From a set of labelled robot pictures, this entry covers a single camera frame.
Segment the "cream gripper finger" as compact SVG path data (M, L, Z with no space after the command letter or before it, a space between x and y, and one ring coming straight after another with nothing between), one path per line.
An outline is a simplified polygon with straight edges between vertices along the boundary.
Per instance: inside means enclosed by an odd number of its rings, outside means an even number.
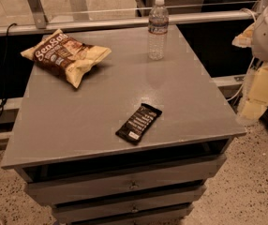
M246 79L246 94L238 106L241 120L258 120L268 108L268 63L263 63Z
M236 36L231 44L240 48L250 48L252 46L253 31L254 23L250 24L240 35Z

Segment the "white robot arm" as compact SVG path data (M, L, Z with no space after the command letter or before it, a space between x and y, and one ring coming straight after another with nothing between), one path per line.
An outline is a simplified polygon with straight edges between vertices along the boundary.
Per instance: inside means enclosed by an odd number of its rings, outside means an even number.
M237 108L237 120L241 124L257 121L268 108L268 6L247 29L235 37L232 45L250 48L261 65L247 70L241 98Z

